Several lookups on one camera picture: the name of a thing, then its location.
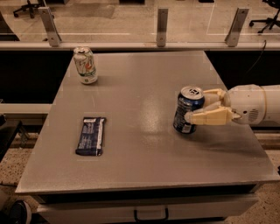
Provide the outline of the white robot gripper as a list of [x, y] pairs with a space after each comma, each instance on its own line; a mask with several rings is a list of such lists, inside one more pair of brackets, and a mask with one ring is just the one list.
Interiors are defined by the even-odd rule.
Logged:
[[264, 90], [257, 85], [236, 86], [228, 91], [221, 88], [203, 91], [204, 106], [218, 103], [213, 110], [206, 108], [190, 111], [185, 120], [196, 125], [225, 125], [234, 121], [239, 124], [258, 124], [266, 113]]

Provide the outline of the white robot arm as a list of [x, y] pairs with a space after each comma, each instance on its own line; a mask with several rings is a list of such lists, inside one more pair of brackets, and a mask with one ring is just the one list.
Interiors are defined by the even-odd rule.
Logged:
[[280, 123], [280, 86], [255, 84], [208, 89], [203, 108], [187, 112], [185, 120], [196, 125]]

